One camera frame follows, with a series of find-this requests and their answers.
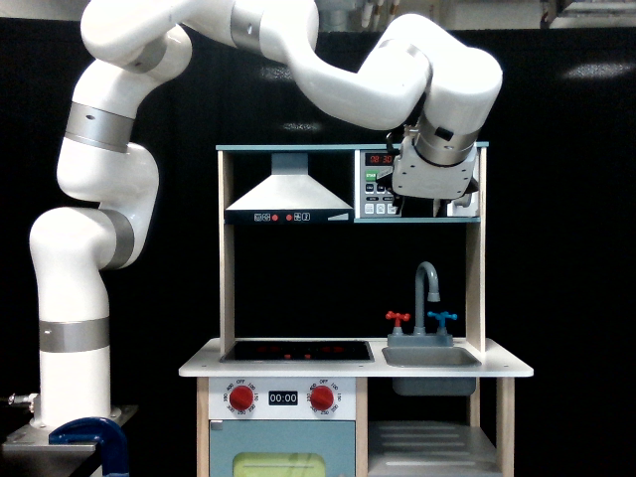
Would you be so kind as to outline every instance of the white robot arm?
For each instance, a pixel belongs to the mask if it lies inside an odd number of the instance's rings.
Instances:
[[[128,141],[139,103],[190,60],[180,23],[289,65],[316,106],[366,128],[401,126],[426,93],[395,163],[393,187],[404,196],[464,194],[474,142],[501,87],[501,70],[490,55],[417,15],[395,19],[358,72],[350,73],[315,55],[313,0],[92,0],[81,35],[96,61],[74,93],[58,180],[68,195],[100,202],[99,210],[50,211],[31,234],[43,425],[110,415],[108,302],[98,272],[130,264],[146,238],[157,168],[145,149]]]

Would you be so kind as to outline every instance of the faucet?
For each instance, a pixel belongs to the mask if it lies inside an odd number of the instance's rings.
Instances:
[[[415,328],[413,336],[423,336],[424,330],[424,278],[428,277],[428,301],[439,301],[439,281],[437,270],[428,261],[423,261],[415,273]]]
[[[390,311],[387,319],[396,319],[394,331],[388,335],[389,346],[453,346],[453,337],[446,332],[445,320],[456,320],[457,315],[448,312],[432,313],[439,320],[440,327],[437,333],[426,334],[424,329],[424,282],[428,277],[428,301],[439,301],[439,281],[437,280],[437,270],[428,261],[423,261],[415,273],[415,327],[412,335],[402,332],[400,321],[408,321],[410,315],[401,315]]]

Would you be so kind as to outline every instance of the black stovetop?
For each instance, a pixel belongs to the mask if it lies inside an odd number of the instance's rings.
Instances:
[[[366,341],[237,341],[228,361],[370,361]]]

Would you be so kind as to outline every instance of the red faucet handle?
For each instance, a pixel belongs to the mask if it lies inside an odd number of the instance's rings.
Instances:
[[[410,320],[410,313],[401,314],[401,313],[394,313],[393,311],[390,311],[389,313],[387,313],[387,319],[396,320],[396,328],[399,328],[401,326],[402,321]]]

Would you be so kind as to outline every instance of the blue faucet handle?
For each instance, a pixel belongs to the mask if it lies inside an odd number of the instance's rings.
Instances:
[[[439,328],[446,328],[446,320],[456,320],[456,314],[450,314],[447,311],[442,311],[441,313],[434,313],[429,311],[427,313],[429,318],[435,318],[439,322]]]

